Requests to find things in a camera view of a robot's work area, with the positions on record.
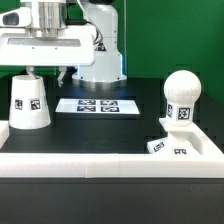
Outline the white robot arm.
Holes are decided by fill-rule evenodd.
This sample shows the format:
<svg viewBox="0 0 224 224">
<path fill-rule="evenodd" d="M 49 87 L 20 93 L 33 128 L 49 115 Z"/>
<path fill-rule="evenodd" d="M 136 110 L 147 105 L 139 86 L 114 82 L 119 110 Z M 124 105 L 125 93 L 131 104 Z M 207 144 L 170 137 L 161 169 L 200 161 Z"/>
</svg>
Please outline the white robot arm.
<svg viewBox="0 0 224 224">
<path fill-rule="evenodd" d="M 57 67 L 57 83 L 73 68 L 73 83 L 111 88 L 127 80 L 118 51 L 115 0 L 20 0 L 0 13 L 0 66 Z"/>
</svg>

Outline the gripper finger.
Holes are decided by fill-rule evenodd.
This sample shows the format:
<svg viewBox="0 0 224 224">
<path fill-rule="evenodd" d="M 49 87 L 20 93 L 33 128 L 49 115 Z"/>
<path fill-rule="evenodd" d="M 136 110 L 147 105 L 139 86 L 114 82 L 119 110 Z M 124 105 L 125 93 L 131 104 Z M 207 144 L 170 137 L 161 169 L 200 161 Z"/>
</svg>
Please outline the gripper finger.
<svg viewBox="0 0 224 224">
<path fill-rule="evenodd" d="M 37 76 L 35 75 L 34 72 L 34 67 L 33 66 L 26 66 L 26 72 L 30 77 L 33 77 L 34 79 L 37 79 Z"/>
<path fill-rule="evenodd" d="M 62 87 L 63 85 L 63 78 L 65 76 L 67 72 L 67 67 L 59 67 L 59 76 L 57 77 L 57 84 L 58 84 L 58 87 Z"/>
</svg>

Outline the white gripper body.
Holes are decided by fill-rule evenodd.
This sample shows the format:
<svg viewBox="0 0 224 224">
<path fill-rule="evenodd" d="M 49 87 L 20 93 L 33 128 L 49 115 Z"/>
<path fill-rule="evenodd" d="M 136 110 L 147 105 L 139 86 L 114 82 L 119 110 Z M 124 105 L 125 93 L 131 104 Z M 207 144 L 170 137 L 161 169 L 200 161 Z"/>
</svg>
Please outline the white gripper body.
<svg viewBox="0 0 224 224">
<path fill-rule="evenodd" d="M 90 66 L 94 63 L 95 31 L 68 26 L 57 38 L 34 38 L 28 29 L 0 29 L 0 65 Z"/>
</svg>

